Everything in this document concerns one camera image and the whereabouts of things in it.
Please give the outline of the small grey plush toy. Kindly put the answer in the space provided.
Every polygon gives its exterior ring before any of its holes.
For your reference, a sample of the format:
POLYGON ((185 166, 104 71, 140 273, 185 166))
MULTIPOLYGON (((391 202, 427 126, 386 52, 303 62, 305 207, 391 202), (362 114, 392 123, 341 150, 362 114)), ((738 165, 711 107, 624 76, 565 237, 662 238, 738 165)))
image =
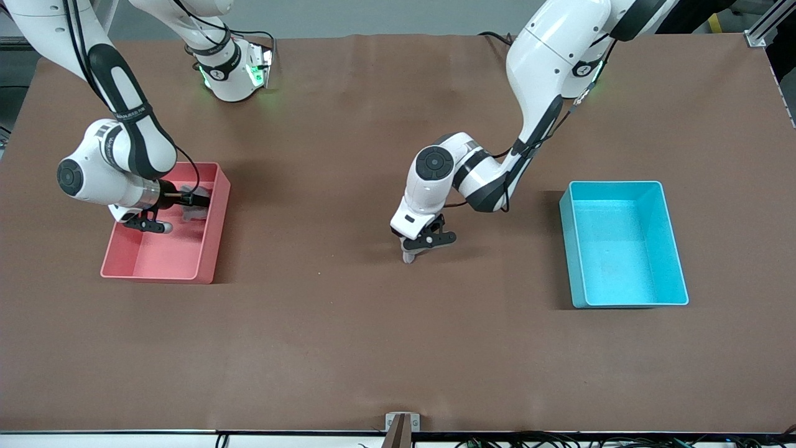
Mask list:
MULTIPOLYGON (((208 201, 210 201, 211 191, 204 187, 197 187, 197 189, 194 190, 193 193, 196 193, 197 195, 205 195, 209 198, 208 201)), ((182 203, 180 204, 180 206, 182 209, 182 219, 185 222, 205 220, 208 216, 208 210, 210 209, 209 207, 208 208, 183 207, 182 203)))

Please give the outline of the pink plastic box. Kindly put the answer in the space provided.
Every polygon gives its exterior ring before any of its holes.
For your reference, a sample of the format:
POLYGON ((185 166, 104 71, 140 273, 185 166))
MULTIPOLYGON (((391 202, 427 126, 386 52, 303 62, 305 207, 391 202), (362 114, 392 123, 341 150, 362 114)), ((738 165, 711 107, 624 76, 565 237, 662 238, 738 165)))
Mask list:
POLYGON ((197 170, 179 162, 165 176, 176 188, 187 190, 197 179, 200 187, 211 191, 207 218, 185 222, 181 207, 173 206, 157 216, 173 225, 167 235, 142 233, 117 222, 100 270, 103 278, 175 284, 213 281, 231 185, 216 162, 199 162, 197 170))

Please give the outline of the blue plastic box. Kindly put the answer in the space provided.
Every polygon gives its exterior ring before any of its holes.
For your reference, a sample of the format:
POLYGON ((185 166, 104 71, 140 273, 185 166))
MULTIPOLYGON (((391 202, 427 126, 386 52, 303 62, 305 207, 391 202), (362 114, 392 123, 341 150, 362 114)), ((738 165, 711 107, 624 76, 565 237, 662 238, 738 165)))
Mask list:
POLYGON ((573 181, 559 208, 575 308, 689 303, 660 182, 573 181))

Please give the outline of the brown table cover mat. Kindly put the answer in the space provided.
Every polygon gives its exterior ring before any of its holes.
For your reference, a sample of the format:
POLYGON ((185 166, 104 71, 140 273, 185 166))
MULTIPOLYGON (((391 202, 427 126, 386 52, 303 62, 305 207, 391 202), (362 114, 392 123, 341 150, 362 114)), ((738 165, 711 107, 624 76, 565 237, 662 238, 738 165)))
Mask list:
POLYGON ((521 114, 485 37, 282 40, 279 89, 209 94, 177 42, 120 42, 163 127, 231 184, 215 281, 100 276, 110 213, 56 166, 107 116, 47 60, 0 162, 0 430, 780 432, 796 423, 796 129, 739 35, 643 35, 548 140, 509 213, 446 212, 404 264, 422 147, 505 151, 521 114), (656 180, 689 303, 572 308, 559 200, 656 180))

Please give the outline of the metal base connector bracket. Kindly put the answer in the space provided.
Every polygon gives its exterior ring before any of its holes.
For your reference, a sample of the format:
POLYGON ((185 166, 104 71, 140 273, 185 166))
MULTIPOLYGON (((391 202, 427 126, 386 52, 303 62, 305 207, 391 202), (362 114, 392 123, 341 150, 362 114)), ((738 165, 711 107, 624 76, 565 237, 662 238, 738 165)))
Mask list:
POLYGON ((255 42, 248 43, 246 66, 255 89, 267 87, 273 56, 273 48, 255 42))

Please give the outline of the grey metal bracket plate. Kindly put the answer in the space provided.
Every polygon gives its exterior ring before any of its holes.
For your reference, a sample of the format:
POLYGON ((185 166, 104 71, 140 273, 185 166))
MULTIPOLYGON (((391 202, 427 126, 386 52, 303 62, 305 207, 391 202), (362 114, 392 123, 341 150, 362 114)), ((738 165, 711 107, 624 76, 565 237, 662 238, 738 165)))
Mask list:
POLYGON ((396 412, 387 413, 386 416, 384 417, 384 433, 387 433, 387 431, 390 430, 392 423, 394 423, 394 421, 398 419, 400 415, 404 415, 405 423, 407 423, 407 425, 410 427, 410 431, 412 432, 421 431, 421 425, 420 425, 421 417, 419 413, 412 413, 408 411, 396 411, 396 412))

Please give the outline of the aluminium frame profile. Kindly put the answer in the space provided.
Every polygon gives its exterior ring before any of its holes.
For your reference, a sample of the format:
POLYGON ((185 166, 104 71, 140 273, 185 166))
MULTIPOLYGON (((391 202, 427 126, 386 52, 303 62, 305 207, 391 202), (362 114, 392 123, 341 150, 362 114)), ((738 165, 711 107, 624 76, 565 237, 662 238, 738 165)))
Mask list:
POLYGON ((776 0, 750 29, 745 29, 744 38, 747 46, 765 47, 767 45, 765 37, 794 11, 796 11, 796 0, 776 0))

